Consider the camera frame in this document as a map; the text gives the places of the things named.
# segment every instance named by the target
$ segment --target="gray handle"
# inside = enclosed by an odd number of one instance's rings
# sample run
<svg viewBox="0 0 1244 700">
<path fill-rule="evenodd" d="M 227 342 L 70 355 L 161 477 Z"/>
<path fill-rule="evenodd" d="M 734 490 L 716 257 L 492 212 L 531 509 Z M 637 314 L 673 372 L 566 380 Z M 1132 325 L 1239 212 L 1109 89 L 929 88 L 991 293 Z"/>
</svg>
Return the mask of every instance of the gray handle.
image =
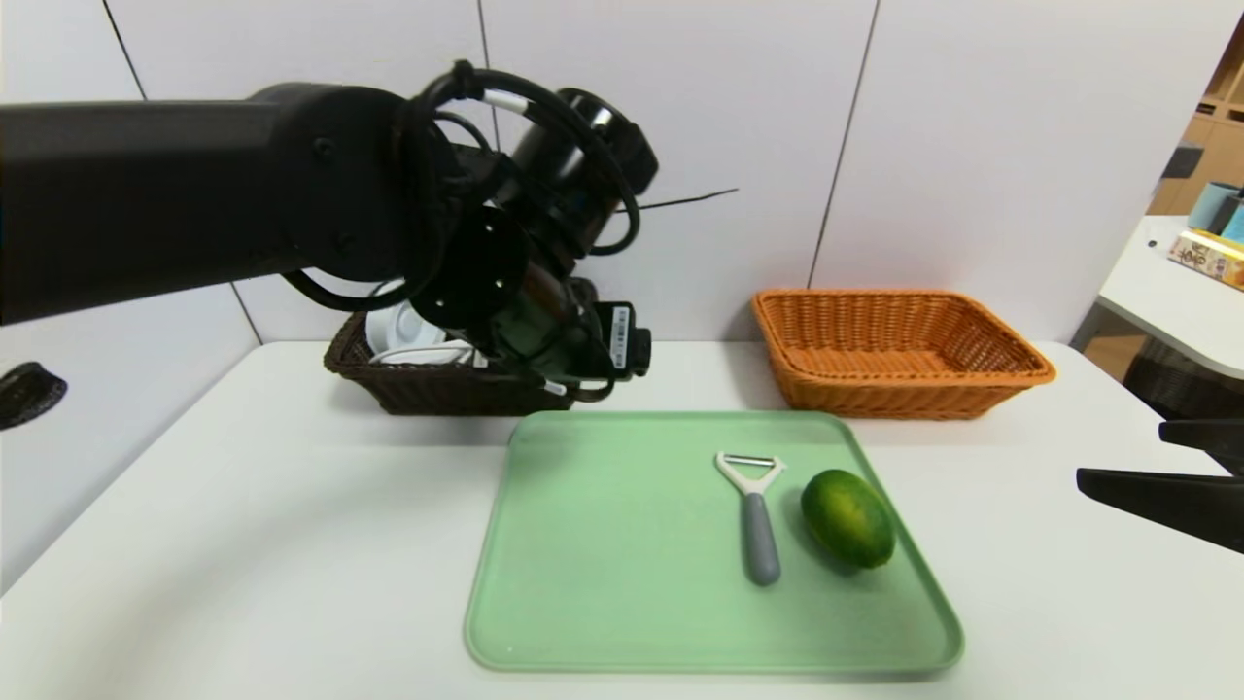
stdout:
<svg viewBox="0 0 1244 700">
<path fill-rule="evenodd" d="M 756 586 L 769 586 L 781 578 L 774 528 L 769 522 L 765 497 L 759 494 L 748 494 L 743 499 L 743 540 L 751 581 Z"/>
</svg>

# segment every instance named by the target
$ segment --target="lime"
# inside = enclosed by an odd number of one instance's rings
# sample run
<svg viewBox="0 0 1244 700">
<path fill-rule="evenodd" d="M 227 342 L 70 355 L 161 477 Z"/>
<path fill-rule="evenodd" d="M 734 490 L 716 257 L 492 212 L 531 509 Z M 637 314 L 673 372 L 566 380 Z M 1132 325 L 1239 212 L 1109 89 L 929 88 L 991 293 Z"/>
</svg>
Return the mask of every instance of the lime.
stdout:
<svg viewBox="0 0 1244 700">
<path fill-rule="evenodd" d="M 804 489 L 800 507 L 812 537 L 848 564 L 873 569 L 894 553 L 894 526 L 886 504 L 852 474 L 816 475 Z"/>
</svg>

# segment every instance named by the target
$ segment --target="orange wicker basket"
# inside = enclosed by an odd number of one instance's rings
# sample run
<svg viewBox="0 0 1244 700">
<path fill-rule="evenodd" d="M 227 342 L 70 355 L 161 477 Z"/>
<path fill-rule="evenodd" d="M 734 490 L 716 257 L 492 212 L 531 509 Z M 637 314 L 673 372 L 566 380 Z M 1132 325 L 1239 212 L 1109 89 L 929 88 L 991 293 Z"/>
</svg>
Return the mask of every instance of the orange wicker basket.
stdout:
<svg viewBox="0 0 1244 700">
<path fill-rule="evenodd" d="M 962 293 L 775 288 L 751 306 L 792 409 L 974 419 L 1055 377 L 1018 332 Z"/>
</svg>

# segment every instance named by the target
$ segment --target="blue cup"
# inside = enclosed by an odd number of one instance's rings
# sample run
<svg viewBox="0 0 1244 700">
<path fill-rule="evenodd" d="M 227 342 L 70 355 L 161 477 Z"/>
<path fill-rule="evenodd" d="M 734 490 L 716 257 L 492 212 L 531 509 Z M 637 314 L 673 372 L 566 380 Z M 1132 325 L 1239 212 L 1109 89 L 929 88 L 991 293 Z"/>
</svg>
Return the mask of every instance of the blue cup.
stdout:
<svg viewBox="0 0 1244 700">
<path fill-rule="evenodd" d="M 1188 214 L 1188 228 L 1209 230 L 1214 224 L 1214 215 L 1218 214 L 1218 209 L 1222 208 L 1223 201 L 1239 190 L 1239 185 L 1227 182 L 1205 183 L 1205 188 L 1200 190 L 1200 196 L 1197 198 L 1197 205 Z"/>
<path fill-rule="evenodd" d="M 1222 235 L 1227 240 L 1244 242 L 1244 206 L 1237 206 L 1235 214 L 1227 223 L 1227 228 L 1223 229 Z"/>
</svg>

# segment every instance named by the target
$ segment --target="vegetable peeler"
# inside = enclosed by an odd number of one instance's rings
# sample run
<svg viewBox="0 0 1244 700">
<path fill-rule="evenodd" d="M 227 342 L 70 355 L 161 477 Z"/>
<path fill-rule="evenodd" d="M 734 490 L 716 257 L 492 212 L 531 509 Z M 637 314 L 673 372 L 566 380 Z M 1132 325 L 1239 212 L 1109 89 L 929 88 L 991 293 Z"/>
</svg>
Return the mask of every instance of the vegetable peeler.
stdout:
<svg viewBox="0 0 1244 700">
<path fill-rule="evenodd" d="M 769 471 L 758 480 L 750 480 L 730 465 L 769 467 Z M 748 574 L 756 586 L 770 586 L 781 578 L 781 563 L 778 561 L 778 543 L 774 542 L 774 528 L 769 522 L 764 494 L 778 475 L 786 470 L 786 465 L 778 458 L 744 458 L 718 453 L 717 469 L 743 494 L 743 538 Z"/>
</svg>

